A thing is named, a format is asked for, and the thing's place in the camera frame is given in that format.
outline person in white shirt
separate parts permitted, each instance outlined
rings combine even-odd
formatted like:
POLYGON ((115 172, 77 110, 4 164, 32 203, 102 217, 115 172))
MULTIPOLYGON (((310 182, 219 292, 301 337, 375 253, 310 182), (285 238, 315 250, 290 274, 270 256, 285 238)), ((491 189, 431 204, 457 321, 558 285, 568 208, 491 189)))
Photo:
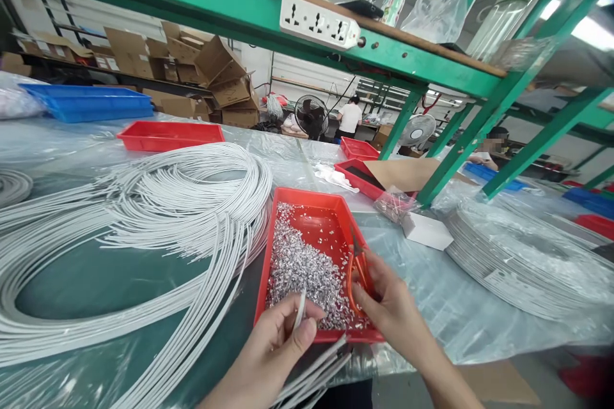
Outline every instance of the person in white shirt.
POLYGON ((351 137, 356 135, 356 127, 363 122, 363 111, 358 107, 360 98, 357 95, 350 97, 350 102, 345 104, 337 114, 337 120, 340 120, 339 129, 335 132, 335 139, 341 137, 351 137))
MULTIPOLYGON (((482 164, 485 167, 492 169, 493 171, 499 171, 499 167, 494 161, 490 152, 500 150, 501 146, 505 143, 505 140, 509 137, 510 132, 503 127, 494 127, 487 135, 486 139, 471 153, 471 156, 467 158, 467 162, 482 164)), ((439 155, 435 158, 442 161, 453 147, 445 146, 439 155)), ((459 173, 462 172, 466 163, 459 168, 459 173)))

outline blue plastic tray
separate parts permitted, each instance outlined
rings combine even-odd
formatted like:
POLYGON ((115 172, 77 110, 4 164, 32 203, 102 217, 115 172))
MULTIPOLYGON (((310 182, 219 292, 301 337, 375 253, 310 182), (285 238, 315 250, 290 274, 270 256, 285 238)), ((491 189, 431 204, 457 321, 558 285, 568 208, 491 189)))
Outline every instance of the blue plastic tray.
POLYGON ((587 210, 591 210, 608 219, 614 220, 614 200, 610 200, 609 198, 602 197, 600 194, 595 194, 579 187, 565 192, 563 198, 575 201, 587 210))
MULTIPOLYGON (((475 174, 476 176, 481 177, 482 179, 486 179, 487 181, 493 179, 497 175, 497 171, 493 171, 492 169, 485 167, 484 165, 478 165, 474 163, 467 163, 465 165, 465 171, 471 174, 475 174)), ((522 190, 525 187, 527 187, 526 184, 517 180, 513 180, 505 187, 505 190, 508 190, 510 192, 517 192, 518 190, 522 190)))
POLYGON ((142 118, 154 115, 151 97, 128 88, 21 84, 65 123, 142 118))

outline power strip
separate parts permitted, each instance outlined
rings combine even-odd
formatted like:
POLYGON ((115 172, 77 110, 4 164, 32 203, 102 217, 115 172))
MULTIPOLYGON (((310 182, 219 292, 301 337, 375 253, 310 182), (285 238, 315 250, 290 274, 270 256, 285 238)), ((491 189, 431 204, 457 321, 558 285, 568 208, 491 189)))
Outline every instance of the power strip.
POLYGON ((279 28, 339 51, 356 46, 360 38, 360 26, 354 19, 305 0, 281 0, 279 28))

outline fluorescent light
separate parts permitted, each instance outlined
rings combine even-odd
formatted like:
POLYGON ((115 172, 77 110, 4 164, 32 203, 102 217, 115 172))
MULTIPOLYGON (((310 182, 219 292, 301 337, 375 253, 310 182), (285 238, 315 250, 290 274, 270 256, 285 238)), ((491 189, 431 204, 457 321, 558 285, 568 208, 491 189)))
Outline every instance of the fluorescent light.
MULTIPOLYGON (((599 6, 604 6, 610 4, 609 2, 611 3, 611 0, 599 0, 597 4, 599 6)), ((544 8, 540 18, 544 20, 550 18, 560 4, 561 2, 559 0, 551 0, 544 8)), ((605 28, 590 17, 585 17, 581 20, 571 35, 599 50, 614 50, 614 35, 605 30, 605 28)))

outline worker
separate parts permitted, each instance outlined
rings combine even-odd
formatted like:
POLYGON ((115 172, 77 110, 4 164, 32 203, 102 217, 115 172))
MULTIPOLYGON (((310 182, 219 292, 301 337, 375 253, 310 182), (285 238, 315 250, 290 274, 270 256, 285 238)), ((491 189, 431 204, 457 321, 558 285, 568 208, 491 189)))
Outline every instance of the worker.
MULTIPOLYGON (((499 171, 499 167, 497 164, 492 161, 491 152, 501 151, 505 141, 509 137, 510 132, 503 127, 494 127, 487 135, 486 139, 484 139, 477 148, 471 152, 467 161, 474 164, 481 164, 485 167, 492 169, 493 171, 499 171)), ((441 152, 435 156, 439 161, 443 160, 448 152, 452 150, 451 146, 445 146, 441 152)), ((459 173, 462 171, 462 168, 465 166, 463 164, 459 168, 459 173)))
MULTIPOLYGON (((422 375, 434 407, 483 409, 430 333, 405 282, 379 256, 370 251, 365 255, 379 299, 352 283, 356 303, 390 346, 422 375)), ((317 321, 325 316, 307 300, 305 319, 292 331, 300 302, 300 295, 291 294, 261 315, 234 364, 198 409, 267 409, 273 404, 290 371, 311 346, 317 321)), ((315 409, 372 407, 371 381, 367 381, 329 389, 315 409)))
POLYGON ((335 132, 335 139, 342 137, 351 137, 356 135, 356 127, 363 124, 363 110, 358 107, 360 98, 358 95, 350 97, 350 101, 345 104, 337 114, 337 120, 340 121, 339 129, 335 132))

